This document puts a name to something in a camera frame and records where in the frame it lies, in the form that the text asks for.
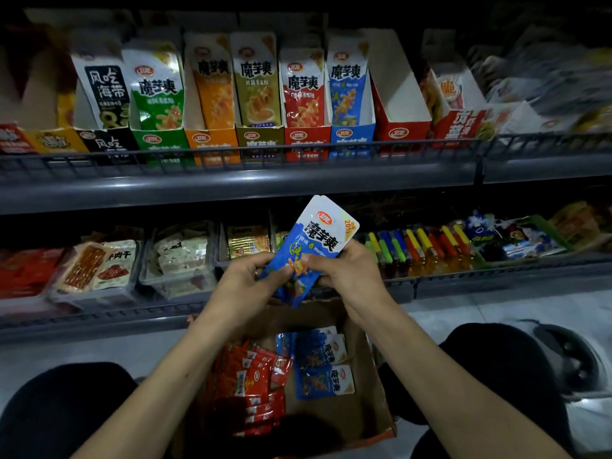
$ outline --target black pants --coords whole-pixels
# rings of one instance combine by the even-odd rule
[[[61,365],[31,379],[0,417],[0,458],[68,459],[132,394],[110,362]]]
[[[553,370],[527,333],[509,325],[464,324],[451,332],[440,348],[576,456]],[[417,404],[387,364],[379,369],[379,376],[391,413],[413,424],[427,425]],[[424,458],[448,458],[431,429],[412,452],[412,459]]]

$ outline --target right hand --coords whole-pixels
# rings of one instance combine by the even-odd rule
[[[387,292],[372,251],[356,240],[350,240],[337,258],[303,254],[302,264],[327,274],[319,279],[320,284],[340,294],[349,316],[361,327],[381,307],[397,306]]]

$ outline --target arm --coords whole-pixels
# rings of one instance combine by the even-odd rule
[[[255,281],[260,253],[232,261],[202,314],[134,393],[72,455],[72,459],[153,459],[172,434],[232,331],[255,316],[293,273],[290,267]]]
[[[478,382],[404,313],[371,251],[350,241],[342,258],[304,256],[372,338],[453,459],[570,459],[531,420]]]

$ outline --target white floor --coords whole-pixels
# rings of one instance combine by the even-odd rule
[[[564,281],[531,287],[528,291],[417,300],[402,308],[437,343],[464,323],[505,323],[521,327],[521,320],[532,319],[578,331],[612,361],[612,286],[608,285],[601,282],[586,286]],[[125,367],[134,378],[146,376],[183,333],[167,331],[76,343],[0,347],[0,410],[30,378],[62,363],[112,361]],[[572,403],[568,413],[580,452],[612,450],[612,398]],[[426,427],[400,421],[397,438],[371,448],[325,457],[409,458],[425,430]]]

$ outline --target hand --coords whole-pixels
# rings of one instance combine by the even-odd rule
[[[255,280],[256,270],[265,267],[273,257],[273,253],[257,253],[233,259],[203,313],[223,317],[224,323],[232,329],[257,315],[294,272],[286,265],[262,280]]]
[[[337,258],[304,254],[302,264],[328,275],[319,279],[320,284],[340,293],[349,316],[361,327],[381,307],[397,307],[381,279],[372,251],[356,240],[349,241]]]

